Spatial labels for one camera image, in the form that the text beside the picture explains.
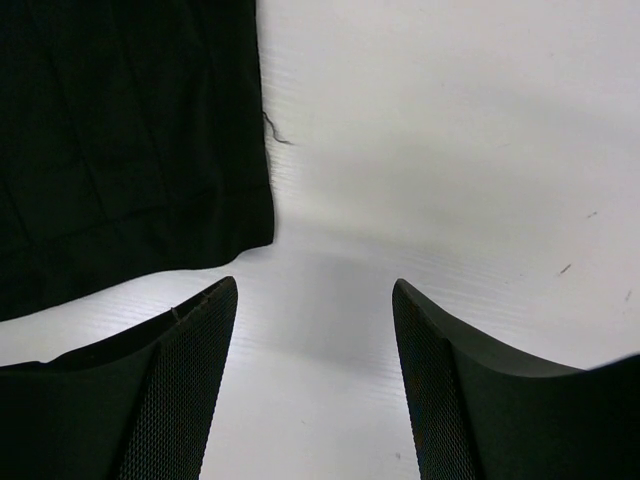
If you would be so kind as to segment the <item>black pleated skirt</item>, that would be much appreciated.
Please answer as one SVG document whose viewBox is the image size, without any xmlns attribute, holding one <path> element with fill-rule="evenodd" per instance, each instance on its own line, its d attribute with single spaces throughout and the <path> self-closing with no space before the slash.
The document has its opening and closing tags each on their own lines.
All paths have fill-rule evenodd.
<svg viewBox="0 0 640 480">
<path fill-rule="evenodd" d="M 253 1 L 1 5 L 1 317 L 270 245 Z"/>
</svg>

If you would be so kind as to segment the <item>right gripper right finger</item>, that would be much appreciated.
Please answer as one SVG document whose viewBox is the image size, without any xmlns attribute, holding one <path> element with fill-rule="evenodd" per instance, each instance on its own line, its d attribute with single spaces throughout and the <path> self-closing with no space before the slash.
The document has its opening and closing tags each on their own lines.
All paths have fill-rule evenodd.
<svg viewBox="0 0 640 480">
<path fill-rule="evenodd" d="M 639 359 L 577 369 L 512 347 L 406 280 L 396 344 L 424 479 L 635 479 Z"/>
</svg>

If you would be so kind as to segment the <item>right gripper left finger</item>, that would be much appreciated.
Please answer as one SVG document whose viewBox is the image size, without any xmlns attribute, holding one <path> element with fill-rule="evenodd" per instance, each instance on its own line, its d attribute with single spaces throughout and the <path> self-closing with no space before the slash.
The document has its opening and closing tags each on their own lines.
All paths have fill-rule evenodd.
<svg viewBox="0 0 640 480">
<path fill-rule="evenodd" d="M 5 479 L 196 479 L 238 303 L 225 277 L 49 362 L 1 370 Z"/>
</svg>

